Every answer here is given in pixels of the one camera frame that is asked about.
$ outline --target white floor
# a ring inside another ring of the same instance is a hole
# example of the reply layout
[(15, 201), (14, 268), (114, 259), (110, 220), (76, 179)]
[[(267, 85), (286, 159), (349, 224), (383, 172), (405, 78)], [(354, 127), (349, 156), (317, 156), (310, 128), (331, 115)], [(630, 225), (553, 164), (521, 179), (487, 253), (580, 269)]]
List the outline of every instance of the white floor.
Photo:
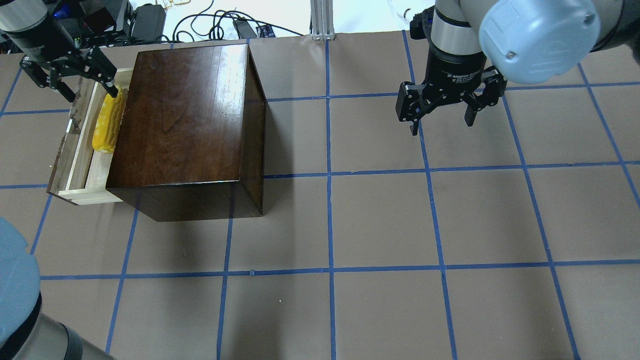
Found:
[[(189, 0), (173, 0), (174, 4), (185, 3)], [(151, 1), (141, 0), (131, 1), (135, 7), (147, 4)], [(154, 0), (157, 4), (170, 5), (170, 0)], [(334, 29), (336, 33), (372, 33), (378, 31), (396, 31), (408, 29), (408, 21), (403, 19), (404, 12), (406, 18), (412, 19), (413, 14), (419, 13), (430, 6), (435, 0), (349, 0), (334, 1)], [(176, 24), (185, 16), (196, 14), (207, 8), (209, 0), (191, 0), (189, 3), (174, 5), (166, 11), (164, 23), (164, 34), (169, 38), (173, 35)], [(206, 13), (213, 14), (216, 10), (238, 10), (251, 15), (256, 20), (270, 22), (301, 34), (309, 33), (310, 22), (310, 1), (306, 0), (215, 0), (214, 5)], [(191, 19), (185, 20), (180, 25), (180, 30), (192, 33), (196, 40), (204, 40), (191, 31), (189, 23)], [(231, 20), (223, 21), (225, 29), (225, 39), (237, 39)], [(208, 17), (199, 18), (194, 25), (199, 33), (206, 33), (211, 28), (211, 20)], [(284, 30), (275, 29), (277, 37), (293, 36)], [(190, 41), (189, 37), (182, 35), (182, 41)]]

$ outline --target grid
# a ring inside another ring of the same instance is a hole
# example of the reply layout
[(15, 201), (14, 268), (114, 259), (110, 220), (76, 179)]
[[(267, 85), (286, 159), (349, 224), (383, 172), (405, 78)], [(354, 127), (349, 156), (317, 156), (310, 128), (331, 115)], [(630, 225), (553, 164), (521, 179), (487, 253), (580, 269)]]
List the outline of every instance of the grid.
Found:
[[(413, 73), (413, 63), (411, 59), (411, 54), (408, 47), (408, 41), (406, 37), (406, 33), (403, 31), (403, 40), (404, 40), (404, 48), (406, 51), (407, 62), (410, 70), (411, 79), (415, 82), (415, 76)], [(638, 191), (636, 190), (636, 186), (633, 182), (633, 179), (628, 171), (628, 165), (640, 165), (640, 160), (625, 160), (618, 148), (615, 139), (609, 129), (605, 116), (598, 105), (598, 101), (594, 96), (592, 88), (595, 87), (603, 87), (603, 86), (637, 86), (640, 85), (640, 82), (628, 82), (628, 83), (602, 83), (602, 84), (590, 84), (582, 66), (579, 65), (580, 73), (584, 80), (583, 85), (566, 85), (566, 86), (531, 86), (531, 87), (509, 87), (508, 91), (523, 91), (523, 90), (536, 90), (536, 89), (550, 89), (550, 88), (586, 88), (589, 92), (591, 100), (593, 102), (593, 106), (595, 107), (598, 116), (600, 117), (600, 121), (602, 122), (602, 126), (607, 133), (607, 136), (613, 146), (613, 149), (616, 153), (616, 157), (618, 161), (607, 161), (607, 162), (598, 162), (598, 163), (574, 163), (574, 164), (565, 164), (565, 163), (545, 163), (545, 164), (528, 164), (525, 160), (525, 156), (522, 151), (522, 147), (520, 146), (520, 141), (518, 139), (518, 134), (516, 131), (516, 127), (513, 122), (513, 117), (511, 115), (511, 111), (509, 109), (509, 103), (506, 97), (502, 98), (504, 103), (507, 117), (509, 120), (509, 126), (511, 128), (511, 132), (516, 144), (518, 156), (520, 158), (519, 165), (497, 165), (497, 166), (486, 166), (486, 167), (444, 167), (444, 168), (432, 168), (429, 166), (429, 158), (426, 150), (425, 144), (425, 136), (422, 132), (422, 127), (420, 127), (419, 139), (420, 139), (420, 148), (422, 151), (422, 159), (424, 161), (424, 168), (408, 168), (401, 170), (365, 170), (365, 171), (356, 171), (356, 172), (334, 172), (332, 171), (332, 146), (331, 146), (331, 100), (332, 99), (343, 99), (343, 98), (355, 98), (355, 97), (392, 97), (396, 96), (395, 93), (378, 93), (378, 94), (351, 94), (351, 95), (331, 95), (330, 92), (330, 42), (325, 42), (325, 76), (326, 76), (326, 95), (325, 96), (316, 96), (316, 97), (291, 97), (291, 98), (276, 98), (276, 99), (268, 99), (269, 102), (280, 102), (280, 101), (306, 101), (306, 100), (325, 100), (326, 104), (326, 160), (327, 160), (327, 172), (319, 172), (319, 173), (302, 173), (302, 174), (275, 174), (275, 175), (267, 175), (265, 179), (283, 179), (283, 178), (294, 178), (294, 177), (324, 177), (326, 178), (326, 201), (327, 201), (327, 228), (328, 228), (328, 267), (321, 268), (297, 268), (297, 269), (282, 269), (282, 270), (243, 270), (243, 271), (230, 271), (229, 270), (229, 259), (230, 259), (230, 251), (232, 246), (232, 230), (233, 230), (233, 219), (229, 219), (227, 226), (227, 243), (226, 243), (226, 251), (225, 251), (225, 262), (224, 262), (224, 270), (221, 272), (181, 272), (181, 273), (158, 273), (158, 274), (131, 274), (127, 272), (127, 265), (129, 262), (129, 256), (131, 253), (131, 247), (134, 239), (134, 234), (136, 231), (136, 224), (138, 222), (138, 211), (136, 210), (133, 214), (131, 229), (129, 231), (129, 239), (125, 251), (124, 261), (122, 263), (122, 270), (119, 274), (88, 274), (88, 275), (43, 275), (43, 280), (74, 280), (74, 279), (118, 279), (118, 290), (116, 293), (116, 300), (113, 306), (113, 314), (111, 316), (111, 323), (109, 326), (109, 336), (105, 346), (107, 352), (111, 350), (111, 342), (113, 339), (113, 333), (117, 325), (118, 318), (118, 307), (120, 305), (120, 299), (122, 296), (122, 289), (124, 286), (124, 282), (127, 279), (151, 279), (151, 278), (169, 278), (169, 277), (221, 277), (222, 278), (222, 286), (221, 286), (221, 301), (220, 301), (220, 317), (218, 322), (218, 342), (217, 342), (217, 354), (216, 358), (221, 358), (221, 346), (222, 346), (222, 336), (225, 324), (225, 303), (227, 296), (227, 281), (229, 277), (234, 276), (262, 276), (262, 275), (294, 275), (294, 274), (318, 274), (325, 273), (329, 275), (329, 299), (330, 299), (330, 314), (327, 314), (330, 318), (330, 331), (331, 331), (331, 358), (337, 359), (337, 346), (336, 346), (336, 329), (335, 329), (335, 285), (334, 285), (334, 275), (336, 273), (344, 273), (344, 272), (396, 272), (396, 271), (439, 271), (442, 276), (442, 291), (444, 295), (444, 304), (445, 304), (445, 313), (447, 320), (447, 327), (449, 333), (449, 341), (451, 346), (452, 358), (458, 358), (458, 351), (456, 349), (456, 338), (455, 338), (455, 324), (452, 319), (452, 311), (449, 300), (449, 288), (447, 285), (447, 271), (448, 270), (468, 270), (468, 269), (492, 269), (492, 268), (549, 268), (552, 274), (554, 286), (556, 289), (557, 301), (560, 305), (565, 330), (567, 332), (569, 342), (572, 348), (574, 359), (580, 359), (579, 349), (576, 345), (573, 331), (571, 327), (571, 319), (568, 316), (566, 306), (564, 304), (563, 292), (561, 290), (561, 284), (559, 282), (558, 276), (556, 274), (556, 268), (562, 266), (597, 266), (597, 265), (628, 265), (628, 264), (640, 264), (640, 259), (602, 259), (602, 260), (581, 260), (581, 261), (554, 261), (552, 256), (550, 246), (547, 242), (547, 235), (545, 232), (545, 226), (542, 220), (542, 216), (540, 213), (540, 209), (538, 207), (538, 202), (536, 200), (536, 194), (531, 182), (531, 178), (529, 176), (529, 169), (534, 168), (567, 168), (567, 167), (621, 167), (625, 178), (630, 186), (632, 194), (634, 196), (634, 200), (640, 208), (640, 197)], [(9, 103), (10, 97), (12, 96), (13, 90), (18, 82), (18, 78), (20, 76), (21, 70), (18, 70), (15, 79), (13, 81), (11, 90), (7, 98), (4, 101), (3, 107), (0, 110), (0, 119), (3, 115), (25, 115), (25, 114), (34, 114), (34, 113), (65, 113), (67, 109), (53, 109), (53, 110), (42, 110), (42, 111), (5, 111), (7, 104)], [(431, 175), (434, 172), (464, 172), (464, 171), (485, 171), (485, 170), (507, 170), (507, 169), (519, 169), (522, 170), (525, 176), (525, 180), (527, 183), (529, 195), (531, 197), (531, 204), (534, 209), (538, 227), (540, 230), (541, 238), (543, 241), (543, 245), (546, 252), (547, 261), (544, 262), (523, 262), (523, 263), (481, 263), (481, 264), (448, 264), (445, 261), (443, 250), (442, 250), (442, 242), (440, 239), (440, 230), (438, 226), (438, 215), (437, 215), (437, 203), (433, 195), (432, 181)], [(435, 240), (436, 240), (436, 248), (438, 252), (438, 264), (437, 265), (415, 265), (415, 266), (358, 266), (358, 267), (336, 267), (333, 262), (333, 213), (332, 213), (332, 178), (339, 176), (367, 176), (367, 175), (376, 175), (376, 174), (410, 174), (410, 173), (423, 173), (426, 176), (426, 184), (428, 188), (428, 197), (429, 197), (429, 205), (431, 208), (432, 220), (434, 225), (435, 232)], [(18, 184), (18, 185), (0, 185), (0, 190), (2, 189), (14, 189), (14, 188), (46, 188), (46, 184)], [(34, 239), (34, 242), (31, 246), (30, 253), (34, 254), (36, 252), (36, 248), (38, 246), (38, 240), (40, 238), (40, 234), (42, 232), (42, 227), (47, 218), (47, 212), (49, 210), (49, 206), (51, 204), (52, 197), (49, 195), (47, 198), (46, 205), (44, 207), (44, 211), (42, 213), (42, 217), (38, 226), (38, 230)]]

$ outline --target open drawer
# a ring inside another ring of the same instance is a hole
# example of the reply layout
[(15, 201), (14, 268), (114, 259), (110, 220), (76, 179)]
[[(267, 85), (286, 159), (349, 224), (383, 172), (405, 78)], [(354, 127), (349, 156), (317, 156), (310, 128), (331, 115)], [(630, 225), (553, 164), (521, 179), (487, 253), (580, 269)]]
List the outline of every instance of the open drawer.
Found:
[[(129, 89), (133, 68), (119, 69), (115, 84)], [(99, 83), (81, 78), (69, 111), (69, 125), (62, 138), (47, 192), (76, 205), (122, 201), (105, 190), (113, 154), (93, 150), (95, 123), (106, 95)]]

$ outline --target dark brown box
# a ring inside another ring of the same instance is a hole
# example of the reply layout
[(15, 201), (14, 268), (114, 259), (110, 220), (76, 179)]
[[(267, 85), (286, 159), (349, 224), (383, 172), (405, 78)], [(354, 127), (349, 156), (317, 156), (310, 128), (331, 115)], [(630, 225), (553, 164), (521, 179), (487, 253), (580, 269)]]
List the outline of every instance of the dark brown box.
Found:
[(156, 221), (261, 216), (264, 115), (248, 45), (142, 52), (106, 189)]

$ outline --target corn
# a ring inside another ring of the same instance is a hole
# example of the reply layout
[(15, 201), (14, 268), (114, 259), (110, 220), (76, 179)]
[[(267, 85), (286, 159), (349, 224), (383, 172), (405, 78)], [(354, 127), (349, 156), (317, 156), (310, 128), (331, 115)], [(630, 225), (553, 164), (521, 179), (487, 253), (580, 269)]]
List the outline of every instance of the corn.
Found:
[(119, 86), (118, 96), (112, 98), (109, 94), (104, 97), (98, 120), (93, 132), (93, 150), (111, 154), (118, 140), (118, 130), (122, 121), (122, 112), (127, 98), (126, 90)]

